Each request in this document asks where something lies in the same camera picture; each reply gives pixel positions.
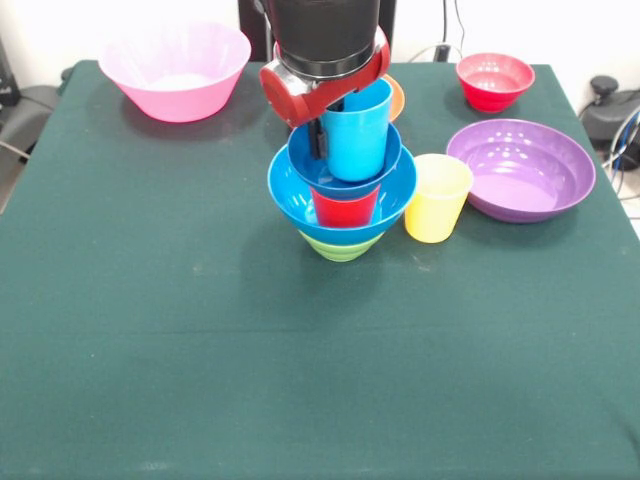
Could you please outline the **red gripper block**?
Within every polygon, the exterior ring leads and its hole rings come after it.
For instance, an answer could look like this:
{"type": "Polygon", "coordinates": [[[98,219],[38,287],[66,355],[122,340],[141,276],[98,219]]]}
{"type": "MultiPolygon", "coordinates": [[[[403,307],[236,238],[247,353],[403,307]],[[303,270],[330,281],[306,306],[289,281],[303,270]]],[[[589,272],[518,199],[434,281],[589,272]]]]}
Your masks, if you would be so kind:
{"type": "Polygon", "coordinates": [[[390,48],[382,28],[376,29],[368,57],[352,55],[335,64],[346,64],[347,71],[338,75],[303,74],[285,61],[280,46],[275,43],[273,59],[259,72],[270,106],[287,125],[294,128],[310,121],[310,151],[318,160],[328,158],[327,132],[318,117],[330,105],[332,111],[343,112],[346,95],[367,88],[388,70],[390,48]]]}

